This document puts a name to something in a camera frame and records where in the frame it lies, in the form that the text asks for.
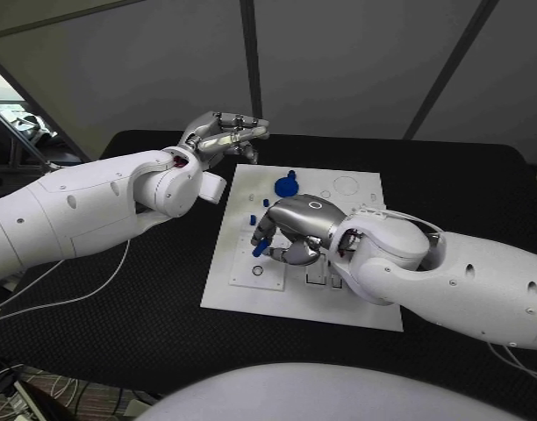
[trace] white pegboard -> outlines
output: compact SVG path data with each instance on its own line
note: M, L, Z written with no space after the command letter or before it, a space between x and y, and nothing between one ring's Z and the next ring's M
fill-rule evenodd
M260 222L263 200L273 204L280 199L274 182L290 169L296 171L299 194L323 197L343 213L362 203L385 208L379 174L238 165L201 306L403 332L398 306L364 301L329 272L325 256L306 268L286 266L266 256L253 257L250 216ZM274 246L289 246L280 235ZM256 266L263 268L260 275L253 273Z

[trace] black table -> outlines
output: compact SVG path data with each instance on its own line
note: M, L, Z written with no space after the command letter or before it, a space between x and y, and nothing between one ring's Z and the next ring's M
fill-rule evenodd
M123 132L103 158L160 149L179 136ZM508 146L284 135L256 144L266 165L378 172L390 209L537 253L537 181ZM227 181L237 159L228 157L214 171ZM505 366L482 342L405 309L405 333L395 333L199 307L227 196L228 188L218 205L199 200L185 218L132 240L123 269L100 294L0 322L0 356L162 393L254 364L343 364L433 383L537 419L537 381ZM70 261L6 312L88 293L123 249ZM19 288L44 270L28 271ZM537 368L537 352L518 355Z

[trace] silver robot hand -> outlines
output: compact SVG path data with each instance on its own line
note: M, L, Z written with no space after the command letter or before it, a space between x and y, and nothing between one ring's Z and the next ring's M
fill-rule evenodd
M256 164L258 153L250 140L268 139L267 127L267 120L209 111L192 120L179 146L196 154L204 170L215 167L225 154L243 155Z
M292 245L289 248L267 247L263 254L289 265L310 265L319 259L320 247L329 248L345 217L345 213L320 197L287 197L276 202L263 216L253 233L253 246L263 240L270 245L279 228Z

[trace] blue object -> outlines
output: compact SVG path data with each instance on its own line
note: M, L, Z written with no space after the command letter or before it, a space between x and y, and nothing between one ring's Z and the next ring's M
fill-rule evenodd
M296 172L290 169L287 176L274 182L274 193L279 197L290 197L297 195Z
M253 250L253 257L260 257L267 247L268 247L268 240L263 239Z

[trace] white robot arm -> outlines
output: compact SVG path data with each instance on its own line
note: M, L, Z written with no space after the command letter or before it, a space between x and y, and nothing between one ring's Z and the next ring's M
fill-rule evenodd
M225 180L204 171L225 153L256 160L248 140L268 136L267 125L209 112L178 146L64 168L0 198L0 278L107 250L181 217L196 197L218 203Z
M253 244L268 245L280 228L293 245L266 248L266 255L310 264L322 247L332 270L372 304L397 303L472 338L537 349L537 254L454 232L426 235L408 218L371 209L346 216L300 195L268 209Z

